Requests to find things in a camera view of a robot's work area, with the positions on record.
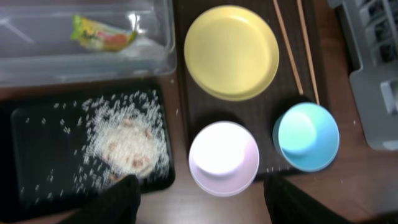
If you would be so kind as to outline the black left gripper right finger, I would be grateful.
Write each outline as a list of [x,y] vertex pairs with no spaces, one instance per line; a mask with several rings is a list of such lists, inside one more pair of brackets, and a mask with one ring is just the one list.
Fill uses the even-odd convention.
[[349,223],[347,219],[277,175],[266,177],[264,198],[271,222],[275,224]]

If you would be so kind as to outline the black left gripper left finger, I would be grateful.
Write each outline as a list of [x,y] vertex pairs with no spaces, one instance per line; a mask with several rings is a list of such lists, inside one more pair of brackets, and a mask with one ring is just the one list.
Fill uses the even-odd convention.
[[61,224],[135,224],[141,203],[136,176],[128,175]]

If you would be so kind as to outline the pile of rice leftovers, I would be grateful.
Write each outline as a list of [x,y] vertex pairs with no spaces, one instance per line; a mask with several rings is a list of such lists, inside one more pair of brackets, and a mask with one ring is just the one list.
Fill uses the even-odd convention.
[[25,106],[11,121],[23,199],[89,195],[127,175],[147,184],[169,174],[155,88]]

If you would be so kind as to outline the blue plastic bowl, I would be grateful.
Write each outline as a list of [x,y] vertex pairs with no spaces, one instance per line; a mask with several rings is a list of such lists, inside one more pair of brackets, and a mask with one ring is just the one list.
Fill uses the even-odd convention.
[[291,166],[303,172],[318,172],[334,161],[340,132],[326,108],[303,102],[276,120],[272,140],[276,151]]

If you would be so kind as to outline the white pink bowl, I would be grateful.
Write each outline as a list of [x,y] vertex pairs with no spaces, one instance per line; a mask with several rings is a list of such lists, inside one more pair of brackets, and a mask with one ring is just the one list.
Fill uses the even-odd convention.
[[201,189],[217,197],[231,197],[253,183],[259,168],[259,148],[244,126],[218,121],[195,136],[188,163]]

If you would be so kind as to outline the white tissue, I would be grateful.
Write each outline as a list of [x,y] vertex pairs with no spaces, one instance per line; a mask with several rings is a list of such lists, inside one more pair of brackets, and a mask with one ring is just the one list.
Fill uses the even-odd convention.
[[147,37],[138,37],[128,47],[119,52],[134,60],[160,60],[165,53],[164,46]]

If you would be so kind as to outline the green yellow snack wrapper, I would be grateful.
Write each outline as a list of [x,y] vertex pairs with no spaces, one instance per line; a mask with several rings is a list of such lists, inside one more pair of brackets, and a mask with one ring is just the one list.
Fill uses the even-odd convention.
[[70,38],[86,49],[118,52],[128,47],[137,35],[134,30],[120,29],[79,15],[74,15],[72,21]]

